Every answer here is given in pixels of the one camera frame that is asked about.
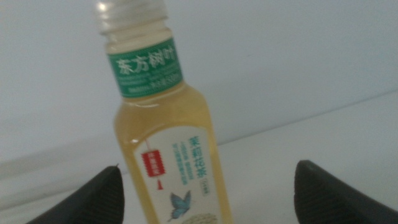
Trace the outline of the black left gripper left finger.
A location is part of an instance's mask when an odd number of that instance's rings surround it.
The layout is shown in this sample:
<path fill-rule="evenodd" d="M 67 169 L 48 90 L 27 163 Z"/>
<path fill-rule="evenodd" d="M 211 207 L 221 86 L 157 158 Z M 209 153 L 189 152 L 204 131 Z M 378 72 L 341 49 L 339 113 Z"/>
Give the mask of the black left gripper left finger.
<path fill-rule="evenodd" d="M 122 224 L 124 206 L 121 171 L 109 166 L 28 224 Z"/>

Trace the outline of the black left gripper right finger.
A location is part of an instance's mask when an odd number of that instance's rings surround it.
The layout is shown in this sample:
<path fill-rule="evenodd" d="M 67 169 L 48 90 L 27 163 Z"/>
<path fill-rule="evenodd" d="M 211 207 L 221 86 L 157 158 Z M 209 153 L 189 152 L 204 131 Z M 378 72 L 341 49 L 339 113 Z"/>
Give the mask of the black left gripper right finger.
<path fill-rule="evenodd" d="M 294 209 L 299 223 L 397 224 L 397 211 L 368 197 L 310 160 L 295 169 Z"/>

